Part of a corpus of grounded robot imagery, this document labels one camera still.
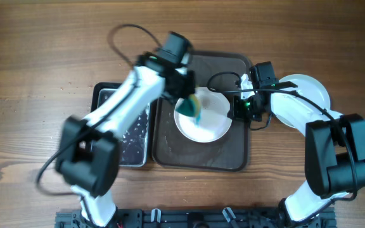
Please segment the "green yellow sponge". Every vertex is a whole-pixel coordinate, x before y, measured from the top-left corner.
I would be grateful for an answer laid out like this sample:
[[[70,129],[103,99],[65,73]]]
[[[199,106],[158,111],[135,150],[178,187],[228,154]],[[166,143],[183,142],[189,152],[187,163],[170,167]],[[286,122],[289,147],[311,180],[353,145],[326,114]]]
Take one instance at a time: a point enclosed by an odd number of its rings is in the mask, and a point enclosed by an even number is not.
[[[181,104],[176,105],[176,111],[187,117],[199,117],[201,113],[201,103],[197,96],[190,94],[187,98],[183,99]]]

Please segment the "white plate blue stain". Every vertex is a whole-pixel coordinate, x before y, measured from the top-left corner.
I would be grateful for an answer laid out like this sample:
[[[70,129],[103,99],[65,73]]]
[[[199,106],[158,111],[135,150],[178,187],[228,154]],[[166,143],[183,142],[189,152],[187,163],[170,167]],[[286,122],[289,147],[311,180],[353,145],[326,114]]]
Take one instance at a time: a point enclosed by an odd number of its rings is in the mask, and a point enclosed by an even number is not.
[[[232,120],[227,117],[230,104],[227,98],[206,87],[197,87],[195,96],[202,105],[199,122],[182,115],[174,109],[174,121],[179,131],[198,143],[211,143],[220,139],[230,128]]]

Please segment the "white plate front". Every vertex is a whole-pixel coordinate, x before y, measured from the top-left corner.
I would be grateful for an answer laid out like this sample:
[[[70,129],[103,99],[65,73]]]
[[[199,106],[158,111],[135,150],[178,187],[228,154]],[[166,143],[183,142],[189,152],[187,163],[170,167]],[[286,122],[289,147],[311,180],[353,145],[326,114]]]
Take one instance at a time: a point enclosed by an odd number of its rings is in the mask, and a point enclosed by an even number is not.
[[[320,108],[331,109],[331,100],[326,88],[315,78],[304,74],[291,74],[279,79],[279,82],[293,82],[297,87],[288,87],[284,91],[295,90]],[[271,94],[271,110],[280,121],[299,131],[305,129],[307,122],[325,119],[310,103],[289,94]]]

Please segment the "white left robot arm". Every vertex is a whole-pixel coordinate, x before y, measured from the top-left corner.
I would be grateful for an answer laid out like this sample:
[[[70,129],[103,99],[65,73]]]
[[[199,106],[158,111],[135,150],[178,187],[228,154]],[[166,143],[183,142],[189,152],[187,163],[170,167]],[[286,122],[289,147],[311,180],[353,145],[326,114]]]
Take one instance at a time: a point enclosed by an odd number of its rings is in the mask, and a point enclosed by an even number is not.
[[[188,53],[141,55],[103,105],[82,119],[65,120],[55,169],[79,196],[81,221],[86,225],[107,227],[113,222],[117,207],[110,188],[118,173],[120,140],[152,101],[165,98],[176,103],[182,99],[179,113],[200,116],[188,63]]]

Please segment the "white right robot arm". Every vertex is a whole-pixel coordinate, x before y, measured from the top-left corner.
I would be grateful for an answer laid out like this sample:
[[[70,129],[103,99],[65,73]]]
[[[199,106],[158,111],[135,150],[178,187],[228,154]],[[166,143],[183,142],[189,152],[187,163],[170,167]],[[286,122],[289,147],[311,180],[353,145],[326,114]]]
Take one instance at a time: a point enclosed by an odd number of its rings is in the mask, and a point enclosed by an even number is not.
[[[289,80],[251,83],[241,79],[233,91],[233,117],[257,120],[262,113],[284,118],[305,137],[305,182],[277,207],[277,227],[323,222],[338,201],[353,201],[365,187],[365,120],[343,115],[314,101],[313,89]]]

